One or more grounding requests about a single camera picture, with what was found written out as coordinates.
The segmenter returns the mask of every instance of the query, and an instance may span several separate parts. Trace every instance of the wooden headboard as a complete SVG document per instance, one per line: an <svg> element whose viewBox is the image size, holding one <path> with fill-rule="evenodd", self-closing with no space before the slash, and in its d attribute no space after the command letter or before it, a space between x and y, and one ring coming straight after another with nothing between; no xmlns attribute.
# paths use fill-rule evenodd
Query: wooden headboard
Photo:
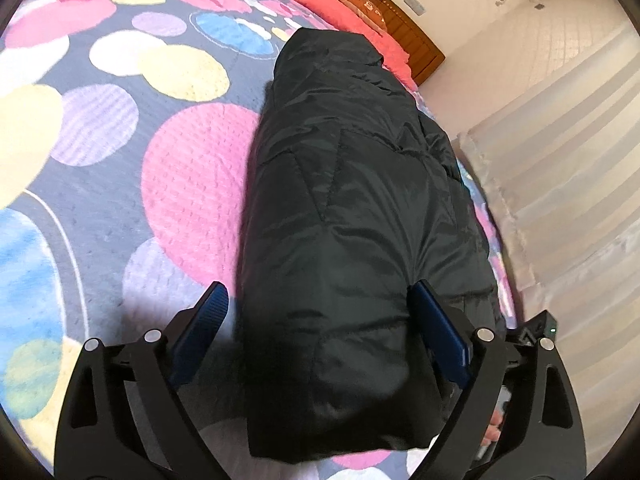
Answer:
<svg viewBox="0 0 640 480"><path fill-rule="evenodd" d="M371 0L386 21L389 34L409 54L414 81L420 85L444 61L444 54L433 44L424 31L391 0Z"/></svg>

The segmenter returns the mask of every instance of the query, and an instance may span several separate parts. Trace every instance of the silver screw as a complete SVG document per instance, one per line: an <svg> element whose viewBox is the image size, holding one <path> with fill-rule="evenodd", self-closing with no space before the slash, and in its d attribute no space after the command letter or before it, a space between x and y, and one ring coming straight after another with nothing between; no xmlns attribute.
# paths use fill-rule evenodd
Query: silver screw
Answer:
<svg viewBox="0 0 640 480"><path fill-rule="evenodd" d="M553 350L556 347L554 342L551 341L551 339L549 339L548 337L543 337L540 340L540 346L542 346L542 348L544 348L545 350Z"/></svg>
<svg viewBox="0 0 640 480"><path fill-rule="evenodd" d="M476 332L476 334L478 335L478 339L487 343L493 341L495 337L494 333L488 328L481 328L480 330L478 330L478 332Z"/></svg>
<svg viewBox="0 0 640 480"><path fill-rule="evenodd" d="M87 352L93 352L96 348L100 346L100 341L97 339L89 339L86 343L84 343L84 349Z"/></svg>
<svg viewBox="0 0 640 480"><path fill-rule="evenodd" d="M149 332L145 334L145 341L147 343L155 343L157 341L160 341L161 337L162 337L162 332L160 332L159 330L153 329L153 330L149 330Z"/></svg>

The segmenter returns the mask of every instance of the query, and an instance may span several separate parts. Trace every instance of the red cloth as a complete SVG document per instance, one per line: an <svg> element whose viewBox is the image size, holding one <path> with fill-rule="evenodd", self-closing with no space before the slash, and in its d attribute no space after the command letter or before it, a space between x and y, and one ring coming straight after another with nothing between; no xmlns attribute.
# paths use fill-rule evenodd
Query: red cloth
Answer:
<svg viewBox="0 0 640 480"><path fill-rule="evenodd" d="M418 87L411 77L411 69L407 65L409 55L391 35L376 32L363 22L352 10L340 0L295 0L307 9L316 13L327 23L338 30L356 32L365 36L376 50L385 58L385 67L390 70L410 91Z"/></svg>

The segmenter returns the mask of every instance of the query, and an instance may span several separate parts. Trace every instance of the curtain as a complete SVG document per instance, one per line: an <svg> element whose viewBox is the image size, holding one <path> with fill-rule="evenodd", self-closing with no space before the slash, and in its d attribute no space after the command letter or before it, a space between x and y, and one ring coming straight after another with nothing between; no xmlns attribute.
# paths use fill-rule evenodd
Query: curtain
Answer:
<svg viewBox="0 0 640 480"><path fill-rule="evenodd" d="M592 469L640 399L640 38L627 22L460 137L525 319L549 310Z"/></svg>

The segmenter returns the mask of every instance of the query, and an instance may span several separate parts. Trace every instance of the blue gripper pad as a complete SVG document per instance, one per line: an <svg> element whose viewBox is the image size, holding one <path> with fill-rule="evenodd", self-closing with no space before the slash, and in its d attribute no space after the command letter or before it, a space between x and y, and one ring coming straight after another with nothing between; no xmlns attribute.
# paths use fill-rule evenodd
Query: blue gripper pad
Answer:
<svg viewBox="0 0 640 480"><path fill-rule="evenodd" d="M408 306L417 321L424 345L433 352L444 377L464 389L471 379L468 366L473 358L472 343L464 333L464 329L471 326L465 314L451 307L442 307L434 291L424 281L409 290Z"/></svg>
<svg viewBox="0 0 640 480"><path fill-rule="evenodd" d="M196 313L172 352L169 384L177 389L188 384L200 368L229 309L229 294L222 283L214 283L198 300Z"/></svg>

